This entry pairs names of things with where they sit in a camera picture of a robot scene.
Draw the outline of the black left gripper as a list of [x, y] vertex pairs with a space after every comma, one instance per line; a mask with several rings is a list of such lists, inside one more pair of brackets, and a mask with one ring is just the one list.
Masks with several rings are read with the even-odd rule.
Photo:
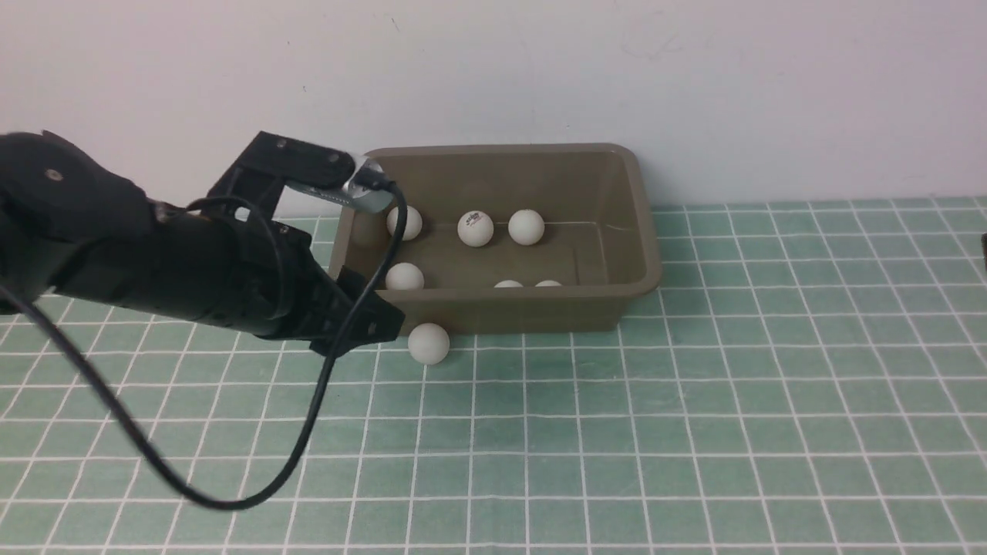
[[405, 322], [350, 267], [332, 280], [297, 227], [249, 217], [186, 217], [186, 319], [268, 340], [306, 338], [318, 355], [388, 343]]

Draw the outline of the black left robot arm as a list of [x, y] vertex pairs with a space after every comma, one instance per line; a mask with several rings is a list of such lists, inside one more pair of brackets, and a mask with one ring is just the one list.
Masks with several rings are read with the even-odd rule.
[[203, 199], [152, 200], [49, 131], [2, 137], [2, 283], [25, 300], [47, 291], [320, 354], [397, 337], [404, 313], [366, 277], [329, 274], [312, 236], [274, 221], [283, 190], [366, 212], [395, 184], [369, 158], [261, 131]]

